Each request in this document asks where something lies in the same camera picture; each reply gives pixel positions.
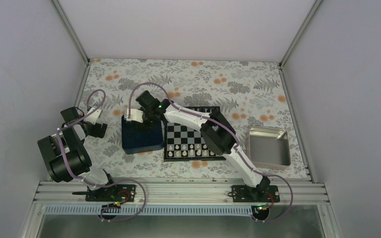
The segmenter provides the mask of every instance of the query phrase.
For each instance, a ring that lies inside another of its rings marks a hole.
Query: silver baking pan
[[[285,170],[291,164],[288,135],[282,129],[251,126],[246,152],[257,168]]]

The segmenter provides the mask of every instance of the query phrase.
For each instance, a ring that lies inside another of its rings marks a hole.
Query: white panel
[[[18,237],[84,63],[48,0],[0,0],[0,238]]]
[[[323,1],[284,68],[343,237],[381,237],[381,1]]]
[[[90,58],[279,62],[314,0],[60,0]]]

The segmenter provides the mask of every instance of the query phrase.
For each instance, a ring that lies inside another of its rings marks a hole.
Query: floral tablecloth
[[[142,82],[162,85],[182,106],[220,106],[243,145],[250,125],[287,130],[291,166],[284,171],[262,171],[285,178],[306,178],[278,65],[272,62],[93,59],[79,107],[86,109],[86,99],[95,89],[105,90],[107,98],[98,122],[108,124],[103,139],[85,139],[93,165],[114,177],[240,178],[226,161],[163,162],[163,150],[125,154],[121,117],[132,88]],[[160,89],[143,86],[133,97],[133,108],[138,108],[135,98],[144,90],[165,98]],[[101,98],[101,93],[93,96],[90,104],[96,105]]]

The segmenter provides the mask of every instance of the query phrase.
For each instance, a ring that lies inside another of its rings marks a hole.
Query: chessboard
[[[210,113],[220,107],[187,107]],[[225,160],[210,151],[199,131],[177,123],[164,124],[164,161]]]

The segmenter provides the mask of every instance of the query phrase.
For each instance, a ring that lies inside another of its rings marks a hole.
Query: ventilation grille
[[[141,206],[123,205],[121,209],[107,210],[105,215],[133,215]],[[48,204],[48,215],[99,215],[101,205],[88,204]],[[250,206],[181,206],[181,205],[146,205],[140,213],[143,216],[247,216]]]

